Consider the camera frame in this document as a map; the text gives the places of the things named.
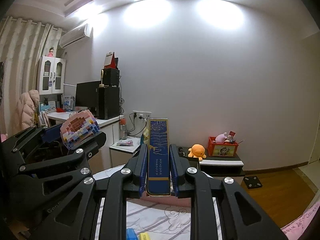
air conditioner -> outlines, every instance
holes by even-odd
[[[74,28],[61,37],[60,47],[64,48],[76,41],[90,38],[91,30],[92,27],[90,27],[88,24]]]

robotic arm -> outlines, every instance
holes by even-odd
[[[3,143],[10,213],[30,228],[30,240],[91,240],[95,239],[101,198],[105,198],[99,239],[125,240],[126,199],[140,198],[145,190],[147,146],[142,145],[122,170],[96,181],[88,160],[104,145],[103,132],[87,138],[68,155],[31,163],[37,148],[58,138],[58,130],[59,125],[29,128]],[[179,157],[175,145],[170,146],[170,170],[176,197],[191,198],[191,240],[218,239],[213,197],[223,239],[287,239],[232,178],[207,177]]]

striped curtain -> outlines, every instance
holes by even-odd
[[[0,62],[4,62],[1,133],[13,135],[17,101],[22,93],[36,89],[39,58],[48,54],[51,46],[57,50],[61,33],[62,29],[32,20],[7,17],[0,21]]]

desk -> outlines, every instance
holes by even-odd
[[[73,113],[75,112],[52,112],[48,113],[48,118],[55,120],[56,123],[61,123],[65,122],[69,118],[69,114]],[[109,147],[119,141],[119,120],[123,118],[124,115],[120,115],[108,120],[96,119],[101,131],[107,135],[107,140],[104,146],[99,149],[99,152],[88,161],[92,174],[96,174],[97,172],[111,168]]]
[[[66,113],[52,112],[52,113],[48,113],[48,118],[52,119],[52,120],[55,120],[55,121],[59,121],[59,122],[65,122],[69,118],[69,115],[70,114],[74,114],[74,113],[75,112],[66,112]],[[102,120],[102,119],[96,119],[96,120],[97,120],[97,123],[98,123],[99,127],[102,128],[102,127],[104,127],[104,126],[106,126],[108,124],[117,122],[117,121],[119,121],[120,119],[123,119],[123,118],[124,118],[124,115],[120,115],[120,116],[116,116],[116,117],[110,118],[108,120]]]

black speaker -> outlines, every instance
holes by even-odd
[[[105,86],[119,86],[120,71],[116,68],[104,68],[102,84]]]
[[[120,115],[120,88],[98,88],[98,119],[110,119]]]

